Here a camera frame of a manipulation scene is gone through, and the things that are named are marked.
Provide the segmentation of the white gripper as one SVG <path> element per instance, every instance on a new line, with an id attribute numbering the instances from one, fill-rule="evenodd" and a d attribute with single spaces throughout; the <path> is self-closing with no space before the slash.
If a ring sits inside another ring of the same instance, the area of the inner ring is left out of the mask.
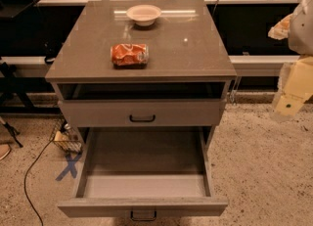
<path id="1" fill-rule="evenodd" d="M 313 96 L 313 2 L 299 4 L 293 11 L 272 26 L 270 38 L 289 38 L 289 47 L 300 56 L 293 63 L 285 63 L 280 72 L 278 92 L 272 106 L 280 117 L 295 116 Z"/>

